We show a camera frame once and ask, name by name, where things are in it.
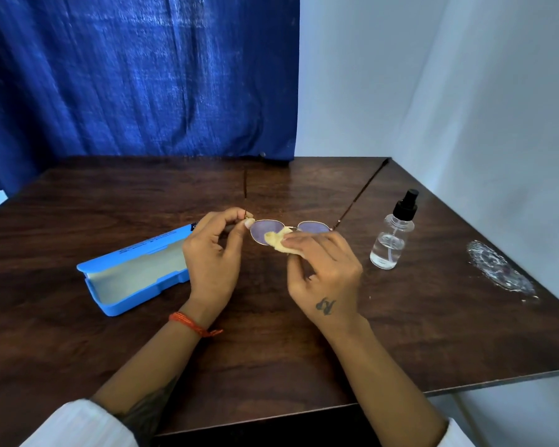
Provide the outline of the person's right hand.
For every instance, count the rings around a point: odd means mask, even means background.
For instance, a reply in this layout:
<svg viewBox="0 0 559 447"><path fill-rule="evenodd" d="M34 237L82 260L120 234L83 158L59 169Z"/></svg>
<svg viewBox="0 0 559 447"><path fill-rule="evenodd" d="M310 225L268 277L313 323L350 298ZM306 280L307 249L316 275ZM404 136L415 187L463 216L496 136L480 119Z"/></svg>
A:
<svg viewBox="0 0 559 447"><path fill-rule="evenodd" d="M358 291L362 264L341 234L288 233L287 248L302 251L307 292L294 300L307 318L327 338L349 331L358 314Z"/></svg>

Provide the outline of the person's left hand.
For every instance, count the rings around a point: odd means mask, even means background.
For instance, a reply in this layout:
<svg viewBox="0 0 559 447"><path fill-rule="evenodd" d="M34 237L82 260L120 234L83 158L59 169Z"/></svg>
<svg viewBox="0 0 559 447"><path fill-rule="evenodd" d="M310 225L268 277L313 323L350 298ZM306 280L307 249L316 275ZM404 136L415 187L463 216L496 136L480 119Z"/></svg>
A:
<svg viewBox="0 0 559 447"><path fill-rule="evenodd" d="M226 307L239 278L240 269L234 269L224 260L227 239L224 228L245 218L254 216L238 207L209 212L196 224L182 246L191 295L180 311L204 328L209 327Z"/></svg>

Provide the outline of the yellow cleaning cloth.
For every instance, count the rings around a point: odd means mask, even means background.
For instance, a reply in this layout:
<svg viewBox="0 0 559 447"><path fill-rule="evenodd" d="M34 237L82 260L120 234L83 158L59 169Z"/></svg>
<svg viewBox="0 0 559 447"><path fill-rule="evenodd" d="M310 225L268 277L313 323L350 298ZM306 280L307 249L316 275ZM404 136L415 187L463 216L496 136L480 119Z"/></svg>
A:
<svg viewBox="0 0 559 447"><path fill-rule="evenodd" d="M289 255L299 255L300 257L305 258L302 251L293 248L287 248L283 245L282 241L284 239L284 236L292 232L293 230L291 229L291 227L285 226L277 233L272 231L265 233L264 240L269 246L273 247L278 252L286 253Z"/></svg>

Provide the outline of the thin metal frame eyeglasses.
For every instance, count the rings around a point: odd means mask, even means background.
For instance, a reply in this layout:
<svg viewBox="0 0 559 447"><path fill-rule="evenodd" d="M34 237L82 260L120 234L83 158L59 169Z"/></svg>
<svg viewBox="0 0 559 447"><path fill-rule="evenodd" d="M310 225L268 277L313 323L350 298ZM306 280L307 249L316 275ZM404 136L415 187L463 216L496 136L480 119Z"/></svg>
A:
<svg viewBox="0 0 559 447"><path fill-rule="evenodd" d="M244 172L253 240L268 246L269 233L335 230L389 163L388 157L329 157L253 165Z"/></svg>

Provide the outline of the person's right forearm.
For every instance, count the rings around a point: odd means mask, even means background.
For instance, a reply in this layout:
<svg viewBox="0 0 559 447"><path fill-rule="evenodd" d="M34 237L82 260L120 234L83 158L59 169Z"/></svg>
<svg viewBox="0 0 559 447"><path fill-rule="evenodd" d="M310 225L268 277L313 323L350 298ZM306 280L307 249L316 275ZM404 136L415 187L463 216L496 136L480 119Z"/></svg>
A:
<svg viewBox="0 0 559 447"><path fill-rule="evenodd" d="M322 321L350 387L382 447L437 447L448 423L360 315Z"/></svg>

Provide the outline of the person's left forearm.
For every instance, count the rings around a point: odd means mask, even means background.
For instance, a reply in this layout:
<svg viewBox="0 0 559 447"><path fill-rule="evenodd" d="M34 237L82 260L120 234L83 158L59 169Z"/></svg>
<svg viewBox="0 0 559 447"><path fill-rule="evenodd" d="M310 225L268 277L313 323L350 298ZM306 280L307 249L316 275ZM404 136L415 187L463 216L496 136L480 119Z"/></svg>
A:
<svg viewBox="0 0 559 447"><path fill-rule="evenodd" d="M200 340L193 326L168 320L90 400L130 430L153 435Z"/></svg>

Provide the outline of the clear spray bottle black cap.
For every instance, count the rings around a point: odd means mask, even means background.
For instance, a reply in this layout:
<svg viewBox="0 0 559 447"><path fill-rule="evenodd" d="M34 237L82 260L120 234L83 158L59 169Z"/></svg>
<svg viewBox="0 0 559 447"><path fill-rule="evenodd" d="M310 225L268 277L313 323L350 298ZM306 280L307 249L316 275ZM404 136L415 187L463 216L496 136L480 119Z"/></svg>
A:
<svg viewBox="0 0 559 447"><path fill-rule="evenodd" d="M384 270L396 266L408 236L415 230L413 219L417 212L418 195L417 189L409 189L403 199L396 203L392 213L385 217L382 230L370 253L374 266Z"/></svg>

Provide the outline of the open blue eyeglasses case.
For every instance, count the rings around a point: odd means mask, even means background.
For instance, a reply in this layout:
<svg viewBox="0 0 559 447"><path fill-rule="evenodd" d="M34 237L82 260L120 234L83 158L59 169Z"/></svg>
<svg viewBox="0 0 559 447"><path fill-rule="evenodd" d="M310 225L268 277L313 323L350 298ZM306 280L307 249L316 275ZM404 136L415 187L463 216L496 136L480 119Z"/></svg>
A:
<svg viewBox="0 0 559 447"><path fill-rule="evenodd" d="M173 285L189 281L182 251L196 223L77 265L92 299L106 316L119 316Z"/></svg>

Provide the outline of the blue curtain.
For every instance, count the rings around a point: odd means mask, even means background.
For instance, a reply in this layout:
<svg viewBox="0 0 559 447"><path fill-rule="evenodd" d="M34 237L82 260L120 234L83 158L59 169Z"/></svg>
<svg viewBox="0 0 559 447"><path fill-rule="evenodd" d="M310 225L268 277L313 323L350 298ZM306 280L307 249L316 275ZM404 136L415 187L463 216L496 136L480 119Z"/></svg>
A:
<svg viewBox="0 0 559 447"><path fill-rule="evenodd" d="M0 0L0 191L73 156L290 161L300 0Z"/></svg>

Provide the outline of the crumpled clear plastic wrapper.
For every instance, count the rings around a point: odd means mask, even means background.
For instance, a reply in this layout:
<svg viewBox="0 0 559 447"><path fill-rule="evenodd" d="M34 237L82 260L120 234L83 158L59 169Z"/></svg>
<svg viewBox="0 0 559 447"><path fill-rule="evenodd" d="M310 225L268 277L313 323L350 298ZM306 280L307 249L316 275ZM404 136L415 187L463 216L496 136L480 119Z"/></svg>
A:
<svg viewBox="0 0 559 447"><path fill-rule="evenodd" d="M522 294L523 303L540 303L541 300L530 279L516 270L503 255L478 240L470 241L466 249L472 265L496 286Z"/></svg>

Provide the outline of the white right sleeve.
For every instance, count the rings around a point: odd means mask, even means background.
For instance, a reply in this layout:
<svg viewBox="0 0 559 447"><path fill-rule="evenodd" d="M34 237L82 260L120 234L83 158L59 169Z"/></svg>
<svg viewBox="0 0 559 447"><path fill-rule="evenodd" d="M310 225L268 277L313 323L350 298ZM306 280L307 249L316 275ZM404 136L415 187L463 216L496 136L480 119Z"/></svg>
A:
<svg viewBox="0 0 559 447"><path fill-rule="evenodd" d="M447 430L437 447L476 447L453 418L448 418Z"/></svg>

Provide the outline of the white sleeve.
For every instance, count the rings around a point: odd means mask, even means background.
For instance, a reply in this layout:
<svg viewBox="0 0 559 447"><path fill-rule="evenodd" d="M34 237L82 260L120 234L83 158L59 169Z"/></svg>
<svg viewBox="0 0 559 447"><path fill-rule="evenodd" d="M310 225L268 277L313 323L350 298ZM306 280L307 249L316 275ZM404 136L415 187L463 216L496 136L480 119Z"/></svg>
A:
<svg viewBox="0 0 559 447"><path fill-rule="evenodd" d="M88 399L58 408L20 447L139 447L132 432Z"/></svg>
<svg viewBox="0 0 559 447"><path fill-rule="evenodd" d="M453 418L448 418L447 430L437 447L476 447Z"/></svg>

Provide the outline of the white left sleeve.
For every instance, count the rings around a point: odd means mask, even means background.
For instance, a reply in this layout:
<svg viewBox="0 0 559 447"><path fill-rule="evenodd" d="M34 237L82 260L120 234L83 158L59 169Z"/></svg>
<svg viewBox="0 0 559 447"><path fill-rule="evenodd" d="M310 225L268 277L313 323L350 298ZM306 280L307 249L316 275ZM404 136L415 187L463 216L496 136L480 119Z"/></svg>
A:
<svg viewBox="0 0 559 447"><path fill-rule="evenodd" d="M139 447L132 432L88 399L58 408L20 447Z"/></svg>

